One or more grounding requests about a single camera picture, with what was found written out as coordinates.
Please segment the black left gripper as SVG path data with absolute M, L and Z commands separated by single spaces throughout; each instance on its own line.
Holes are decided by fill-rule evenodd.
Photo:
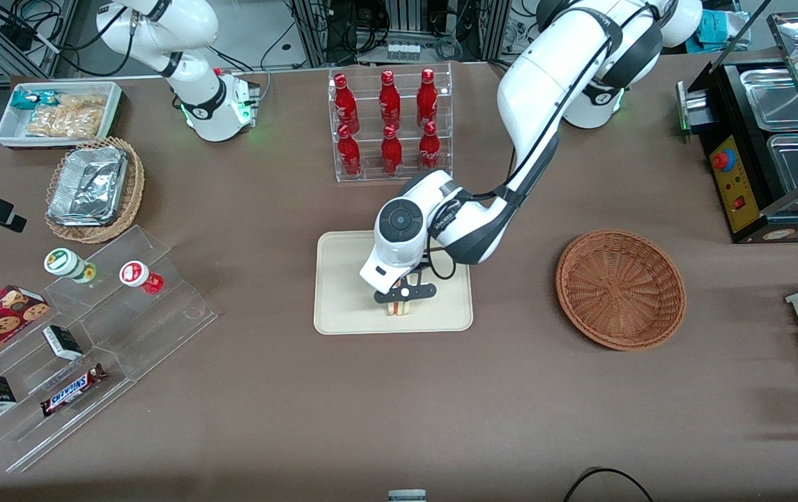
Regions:
M 374 292 L 374 302 L 383 305 L 383 311 L 388 317 L 388 304 L 404 304 L 413 302 L 413 312 L 419 310 L 421 300 L 433 298 L 437 293 L 437 288 L 433 283 L 421 282 L 422 274 L 412 274 L 418 279 L 417 284 L 408 282 L 408 276 L 402 277 L 395 282 L 386 293 Z

